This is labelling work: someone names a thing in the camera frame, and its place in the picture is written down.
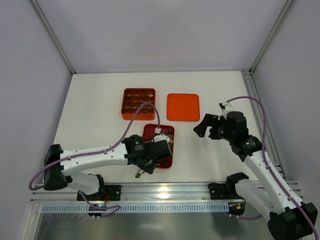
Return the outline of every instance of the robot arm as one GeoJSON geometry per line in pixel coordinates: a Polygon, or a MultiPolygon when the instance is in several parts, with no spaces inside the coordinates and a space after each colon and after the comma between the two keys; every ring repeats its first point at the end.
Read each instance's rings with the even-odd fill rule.
{"type": "Polygon", "coordinates": [[[81,171],[110,165],[136,165],[140,171],[152,174],[159,161],[172,156],[169,140],[164,134],[156,135],[150,142],[145,142],[141,136],[132,135],[111,151],[105,149],[111,148],[113,144],[84,150],[62,150],[59,144],[52,145],[45,156],[45,166],[65,157],[69,157],[69,160],[44,172],[44,189],[55,191],[68,187],[85,195],[99,193],[104,189],[103,178],[81,171]]]}
{"type": "Polygon", "coordinates": [[[244,173],[236,173],[228,176],[225,182],[230,195],[238,195],[248,200],[267,221],[268,228],[276,240],[295,240],[312,234],[307,220],[292,200],[301,206],[313,225],[318,214],[316,207],[312,203],[305,204],[293,192],[271,163],[267,153],[265,153],[267,164],[265,163],[262,144],[258,138],[249,135],[247,120],[243,113],[234,111],[228,102],[219,105],[222,110],[221,115],[206,114],[193,131],[203,138],[207,127],[211,127],[209,138],[228,141],[232,151],[253,171],[264,188],[264,191],[258,189],[244,173]],[[290,198],[278,182],[290,193],[290,198]]]}

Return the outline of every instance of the purple cable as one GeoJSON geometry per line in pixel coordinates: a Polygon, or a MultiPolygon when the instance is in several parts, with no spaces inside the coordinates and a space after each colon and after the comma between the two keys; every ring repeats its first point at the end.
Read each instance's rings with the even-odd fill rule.
{"type": "Polygon", "coordinates": [[[237,215],[233,215],[233,214],[229,214],[229,217],[233,217],[233,218],[237,218],[237,219],[242,219],[242,220],[257,220],[257,219],[261,219],[262,215],[260,216],[255,216],[255,217],[245,217],[245,216],[237,216],[237,215]]]}
{"type": "Polygon", "coordinates": [[[61,158],[59,160],[56,160],[52,163],[49,163],[48,165],[46,165],[43,169],[41,169],[40,171],[38,171],[30,180],[29,182],[29,185],[28,185],[28,188],[31,190],[31,191],[36,191],[36,190],[39,190],[39,189],[42,189],[44,186],[41,185],[41,186],[37,186],[37,187],[32,187],[32,184],[34,183],[34,181],[36,180],[36,178],[42,173],[44,172],[45,170],[51,168],[53,165],[56,165],[56,164],[59,164],[63,161],[66,161],[66,160],[70,160],[70,159],[74,159],[74,158],[77,158],[77,157],[83,157],[83,156],[91,156],[91,155],[97,155],[97,154],[103,154],[105,152],[109,152],[111,151],[112,149],[116,148],[122,141],[123,139],[125,138],[125,136],[127,135],[132,123],[134,122],[134,120],[136,119],[139,111],[143,108],[143,106],[145,105],[150,105],[151,107],[153,107],[155,113],[156,113],[156,116],[157,116],[157,119],[158,119],[158,129],[160,128],[160,116],[159,116],[159,112],[158,110],[156,109],[156,107],[151,104],[150,102],[144,102],[142,103],[138,109],[135,111],[131,121],[129,122],[128,126],[126,127],[123,135],[121,136],[121,138],[119,139],[119,141],[117,141],[112,147],[109,147],[105,150],[100,150],[100,151],[93,151],[93,152],[85,152],[85,153],[78,153],[78,154],[75,154],[75,155],[71,155],[70,157],[64,157],[64,158],[61,158]]]}
{"type": "MultiPolygon", "coordinates": [[[[238,100],[238,99],[250,99],[255,101],[257,104],[259,104],[261,110],[262,110],[262,115],[263,115],[263,133],[262,133],[262,157],[263,157],[263,161],[265,163],[265,165],[267,166],[267,168],[269,169],[271,175],[273,176],[274,180],[277,182],[277,184],[280,186],[280,188],[284,191],[284,193],[287,195],[288,198],[291,197],[290,193],[286,190],[286,188],[282,185],[282,183],[279,181],[279,179],[277,178],[277,176],[275,175],[274,171],[271,169],[271,167],[268,164],[268,160],[266,158],[266,132],[267,132],[267,116],[266,116],[266,111],[264,106],[262,105],[262,103],[252,97],[252,96],[238,96],[232,99],[229,99],[227,102],[232,102],[234,100],[238,100]]],[[[300,210],[300,212],[302,213],[302,215],[305,217],[306,221],[308,222],[308,224],[310,225],[313,233],[314,233],[314,237],[315,240],[319,240],[319,236],[318,236],[318,232],[315,228],[315,226],[313,225],[312,221],[310,220],[310,218],[308,217],[308,215],[305,213],[305,211],[301,208],[301,206],[296,202],[296,200],[294,200],[293,197],[290,198],[290,200],[294,203],[294,205],[296,205],[296,207],[300,210]]]]}

